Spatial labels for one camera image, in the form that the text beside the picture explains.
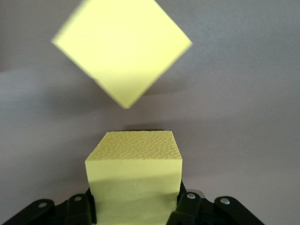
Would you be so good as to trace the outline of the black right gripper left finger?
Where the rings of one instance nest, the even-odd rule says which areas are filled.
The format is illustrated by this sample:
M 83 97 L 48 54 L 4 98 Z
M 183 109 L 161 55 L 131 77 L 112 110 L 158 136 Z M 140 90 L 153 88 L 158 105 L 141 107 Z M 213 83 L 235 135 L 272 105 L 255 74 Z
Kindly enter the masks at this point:
M 5 225 L 95 225 L 94 197 L 88 189 L 56 205 L 51 199 L 39 199 L 16 213 Z

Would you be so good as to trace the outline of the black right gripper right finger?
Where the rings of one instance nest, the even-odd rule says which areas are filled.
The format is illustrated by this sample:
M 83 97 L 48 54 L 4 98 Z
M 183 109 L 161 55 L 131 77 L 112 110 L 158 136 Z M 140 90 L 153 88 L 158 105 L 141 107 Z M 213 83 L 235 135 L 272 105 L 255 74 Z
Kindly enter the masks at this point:
M 167 221 L 169 225 L 262 225 L 263 222 L 241 202 L 230 196 L 217 197 L 214 202 L 203 192 L 186 189 L 183 182 L 177 206 Z

